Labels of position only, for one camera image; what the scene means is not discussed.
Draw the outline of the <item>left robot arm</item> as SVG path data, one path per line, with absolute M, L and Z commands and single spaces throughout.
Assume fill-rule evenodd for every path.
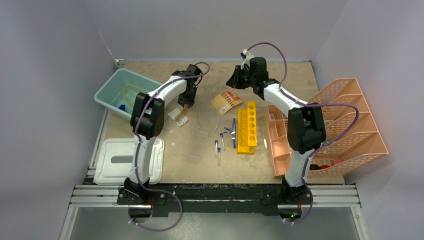
M 138 93 L 130 118 L 135 147 L 124 190 L 138 205 L 149 199 L 150 161 L 153 145 L 165 124 L 165 108 L 175 98 L 183 108 L 195 103 L 198 81 L 204 73 L 198 64 L 189 64 L 185 70 L 175 71 L 160 87 L 149 93 Z

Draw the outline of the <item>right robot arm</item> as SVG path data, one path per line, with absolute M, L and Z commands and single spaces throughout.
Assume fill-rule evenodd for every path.
M 282 183 L 280 196 L 288 204 L 307 190 L 306 178 L 313 152 L 326 139 L 322 107 L 308 103 L 286 91 L 276 79 L 269 77 L 263 57 L 243 57 L 226 85 L 244 90 L 252 88 L 262 100 L 277 107 L 287 117 L 287 140 L 291 159 Z

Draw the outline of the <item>brown test tube brush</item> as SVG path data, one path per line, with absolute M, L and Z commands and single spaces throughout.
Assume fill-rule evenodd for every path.
M 188 112 L 189 108 L 188 106 L 183 107 L 180 112 L 177 114 L 177 116 L 175 117 L 175 120 L 178 122 L 181 118 L 183 118 L 187 112 Z

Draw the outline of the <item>yellow rubber tube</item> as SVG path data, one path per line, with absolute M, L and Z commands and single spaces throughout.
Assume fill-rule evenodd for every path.
M 129 106 L 133 107 L 136 100 L 136 96 L 138 95 L 138 93 L 141 93 L 141 92 L 142 90 L 140 88 L 135 87 L 134 85 L 128 84 L 122 88 L 121 94 L 125 102 Z

